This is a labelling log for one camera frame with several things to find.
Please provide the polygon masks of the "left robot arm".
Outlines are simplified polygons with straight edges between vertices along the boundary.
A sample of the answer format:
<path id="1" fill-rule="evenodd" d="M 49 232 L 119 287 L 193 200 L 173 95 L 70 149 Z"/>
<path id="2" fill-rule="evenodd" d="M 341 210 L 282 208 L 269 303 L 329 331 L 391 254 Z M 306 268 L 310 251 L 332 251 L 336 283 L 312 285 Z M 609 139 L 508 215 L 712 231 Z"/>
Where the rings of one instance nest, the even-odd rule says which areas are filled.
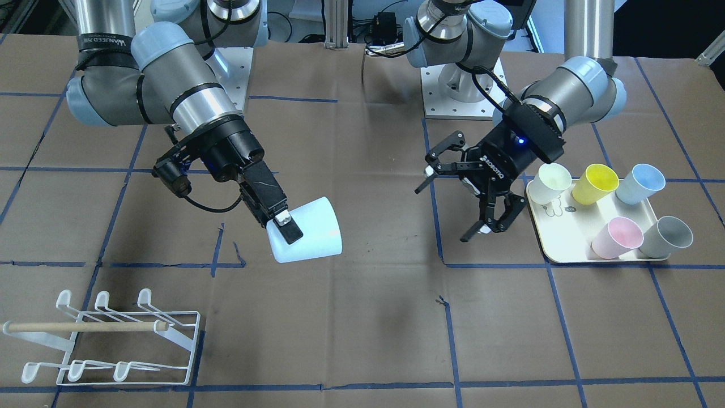
<path id="1" fill-rule="evenodd" d="M 462 235 L 505 232 L 526 199 L 511 186 L 531 164 L 564 154 L 564 132 L 619 113 L 626 91 L 615 77 L 613 2 L 568 1 L 568 31 L 580 27 L 565 54 L 505 52 L 510 11 L 495 1 L 425 1 L 403 26 L 410 65 L 441 67 L 437 93 L 494 109 L 493 127 L 478 142 L 454 131 L 425 155 L 424 189 L 455 176 L 479 202 L 479 216 Z"/>

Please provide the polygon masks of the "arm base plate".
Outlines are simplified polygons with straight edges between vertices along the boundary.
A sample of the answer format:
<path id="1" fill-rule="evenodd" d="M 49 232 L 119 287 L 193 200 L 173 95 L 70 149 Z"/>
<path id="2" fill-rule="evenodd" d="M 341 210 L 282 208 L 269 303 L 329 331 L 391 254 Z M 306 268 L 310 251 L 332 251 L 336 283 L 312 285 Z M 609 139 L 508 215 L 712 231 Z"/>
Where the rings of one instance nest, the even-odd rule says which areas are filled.
<path id="1" fill-rule="evenodd" d="M 207 60 L 217 82 L 241 113 L 246 111 L 253 54 L 254 49 L 249 47 L 217 48 Z"/>
<path id="2" fill-rule="evenodd" d="M 497 109 L 453 63 L 420 68 L 425 118 L 491 121 Z"/>

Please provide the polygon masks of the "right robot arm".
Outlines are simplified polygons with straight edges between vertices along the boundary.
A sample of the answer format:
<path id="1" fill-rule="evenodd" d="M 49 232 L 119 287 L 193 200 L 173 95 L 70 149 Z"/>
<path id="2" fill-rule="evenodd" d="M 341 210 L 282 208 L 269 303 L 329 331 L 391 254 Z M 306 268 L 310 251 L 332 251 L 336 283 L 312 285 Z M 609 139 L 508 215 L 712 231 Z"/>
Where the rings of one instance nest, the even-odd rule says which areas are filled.
<path id="1" fill-rule="evenodd" d="M 135 30 L 130 1 L 77 1 L 76 70 L 66 91 L 88 126 L 176 125 L 172 148 L 152 175 L 189 201 L 189 166 L 201 160 L 217 182 L 235 181 L 256 220 L 292 244 L 303 236 L 287 196 L 264 163 L 265 151 L 218 81 L 209 61 L 223 47 L 266 44 L 264 1 L 153 1 L 153 23 Z"/>

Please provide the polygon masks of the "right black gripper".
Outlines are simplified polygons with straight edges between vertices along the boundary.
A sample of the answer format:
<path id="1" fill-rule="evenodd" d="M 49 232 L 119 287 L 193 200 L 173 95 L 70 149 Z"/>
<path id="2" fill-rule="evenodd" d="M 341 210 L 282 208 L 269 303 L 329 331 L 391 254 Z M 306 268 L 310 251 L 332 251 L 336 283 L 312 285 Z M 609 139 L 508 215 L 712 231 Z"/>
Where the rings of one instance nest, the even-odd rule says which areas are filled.
<path id="1" fill-rule="evenodd" d="M 304 233 L 288 211 L 287 196 L 263 160 L 265 151 L 243 117 L 223 116 L 212 120 L 180 141 L 171 129 L 167 132 L 174 145 L 156 160 L 152 175 L 176 197 L 211 213 L 231 211 L 243 201 L 262 227 L 269 220 L 274 222 L 288 245 L 303 237 Z M 187 171 L 197 159 L 215 181 L 238 183 L 240 196 L 233 204 L 215 209 L 189 197 L 192 187 Z"/>

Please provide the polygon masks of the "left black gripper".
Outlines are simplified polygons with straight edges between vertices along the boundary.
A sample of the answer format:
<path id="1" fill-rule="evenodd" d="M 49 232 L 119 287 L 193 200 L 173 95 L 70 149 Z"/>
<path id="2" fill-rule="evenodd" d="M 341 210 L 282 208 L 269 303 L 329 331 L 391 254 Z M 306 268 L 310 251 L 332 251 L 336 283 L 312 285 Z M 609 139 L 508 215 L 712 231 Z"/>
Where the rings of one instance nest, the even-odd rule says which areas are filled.
<path id="1" fill-rule="evenodd" d="M 415 194 L 442 175 L 456 176 L 479 199 L 479 219 L 460 237 L 469 242 L 476 234 L 505 232 L 526 207 L 526 199 L 511 191 L 515 179 L 534 162 L 526 140 L 500 123 L 474 146 L 463 132 L 454 131 L 425 155 L 425 178 Z"/>

